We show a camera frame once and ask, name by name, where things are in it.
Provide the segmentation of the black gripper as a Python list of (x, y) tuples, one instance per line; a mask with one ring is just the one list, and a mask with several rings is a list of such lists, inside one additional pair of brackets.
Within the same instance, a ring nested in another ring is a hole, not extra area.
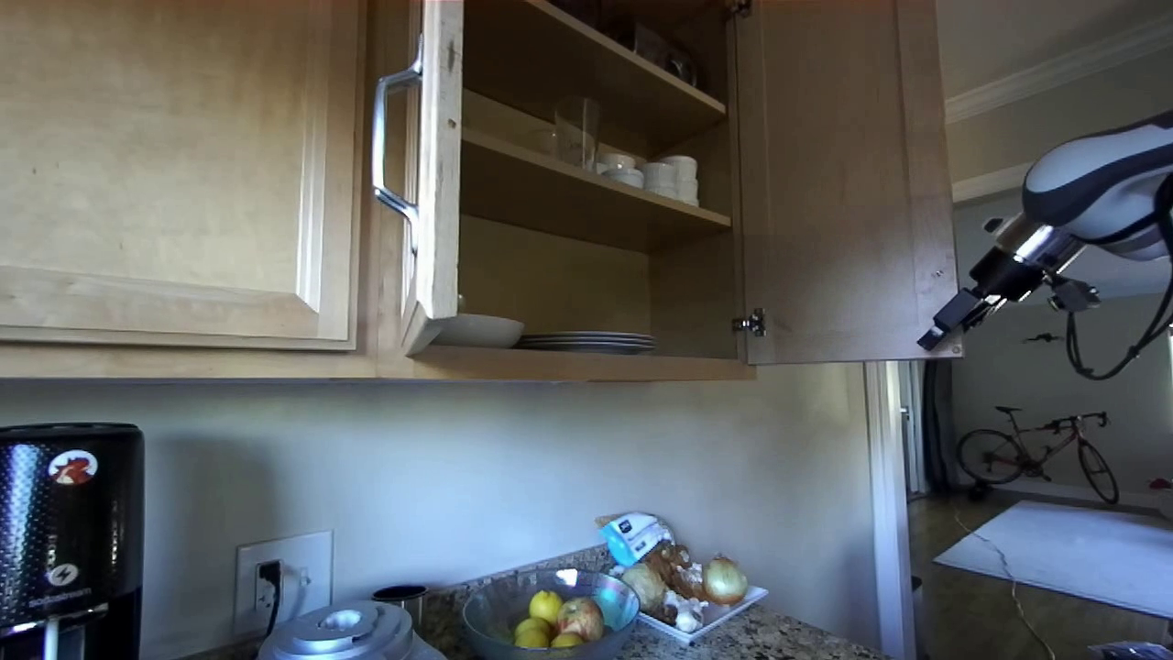
[(1078, 243), (1052, 224), (1013, 215), (991, 221), (991, 252), (972, 267), (972, 288), (953, 293), (919, 332), (923, 353), (940, 353), (951, 336), (968, 332), (980, 320), (1008, 301), (1032, 298), (1055, 278), (1074, 256)]

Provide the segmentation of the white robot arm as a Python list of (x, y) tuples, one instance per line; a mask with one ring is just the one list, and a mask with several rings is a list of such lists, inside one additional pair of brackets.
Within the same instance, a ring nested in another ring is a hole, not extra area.
[(923, 353), (980, 325), (991, 312), (1047, 284), (1063, 312), (1096, 301), (1090, 281), (1066, 278), (1082, 249), (1121, 261), (1166, 256), (1173, 180), (1173, 114), (1094, 130), (1041, 152), (1019, 194), (1019, 213), (992, 224), (992, 244), (919, 332)]

